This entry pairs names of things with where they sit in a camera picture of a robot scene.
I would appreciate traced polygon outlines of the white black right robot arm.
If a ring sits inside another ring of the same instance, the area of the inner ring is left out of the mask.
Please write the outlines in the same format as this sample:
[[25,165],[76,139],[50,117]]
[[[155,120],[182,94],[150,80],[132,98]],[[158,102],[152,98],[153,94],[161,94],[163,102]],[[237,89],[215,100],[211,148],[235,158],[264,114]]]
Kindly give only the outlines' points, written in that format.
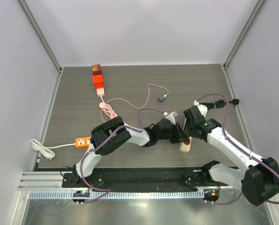
[[279,165],[272,157],[263,158],[233,138],[215,119],[205,119],[207,108],[198,105],[184,110],[184,132],[219,149],[236,169],[211,161],[201,168],[205,185],[220,182],[240,190],[253,205],[259,206],[279,193]]

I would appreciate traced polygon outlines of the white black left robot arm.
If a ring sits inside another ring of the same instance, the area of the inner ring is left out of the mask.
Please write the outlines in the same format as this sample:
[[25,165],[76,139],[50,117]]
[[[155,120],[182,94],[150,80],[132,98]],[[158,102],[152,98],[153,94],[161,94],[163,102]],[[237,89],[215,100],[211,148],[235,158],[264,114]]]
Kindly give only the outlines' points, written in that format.
[[148,127],[136,128],[126,124],[121,117],[115,117],[92,130],[86,153],[73,166],[72,183],[81,188],[86,186],[89,176],[101,158],[111,154],[124,143],[151,147],[159,140],[168,140],[172,144],[190,141],[178,122],[173,123],[166,118]]

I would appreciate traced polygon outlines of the beige power strip red sockets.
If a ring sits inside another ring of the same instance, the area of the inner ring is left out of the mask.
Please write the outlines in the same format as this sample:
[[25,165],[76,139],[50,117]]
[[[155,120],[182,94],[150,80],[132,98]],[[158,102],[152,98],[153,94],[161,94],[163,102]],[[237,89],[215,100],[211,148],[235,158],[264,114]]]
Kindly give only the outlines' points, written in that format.
[[181,142],[179,146],[179,150],[183,153],[188,153],[191,149],[191,142],[192,142],[192,137],[189,136],[189,140],[185,142]]

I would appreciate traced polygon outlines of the orange power strip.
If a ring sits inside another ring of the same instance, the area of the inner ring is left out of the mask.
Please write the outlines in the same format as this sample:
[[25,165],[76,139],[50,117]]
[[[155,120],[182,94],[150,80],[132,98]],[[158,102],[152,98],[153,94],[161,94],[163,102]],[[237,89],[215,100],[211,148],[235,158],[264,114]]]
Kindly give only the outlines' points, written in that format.
[[79,137],[75,139],[75,147],[76,148],[88,148],[90,145],[90,136]]

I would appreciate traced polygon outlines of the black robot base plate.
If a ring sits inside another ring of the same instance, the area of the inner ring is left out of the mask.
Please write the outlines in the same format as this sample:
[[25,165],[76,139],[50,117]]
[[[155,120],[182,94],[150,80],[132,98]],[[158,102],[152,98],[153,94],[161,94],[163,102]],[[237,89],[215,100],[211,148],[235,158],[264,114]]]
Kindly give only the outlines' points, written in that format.
[[73,169],[64,174],[62,187],[85,188],[88,182],[98,189],[109,189],[112,193],[177,193],[194,192],[200,187],[210,188],[206,199],[217,201],[222,183],[211,181],[204,172],[194,167],[167,168],[96,168],[83,179]]

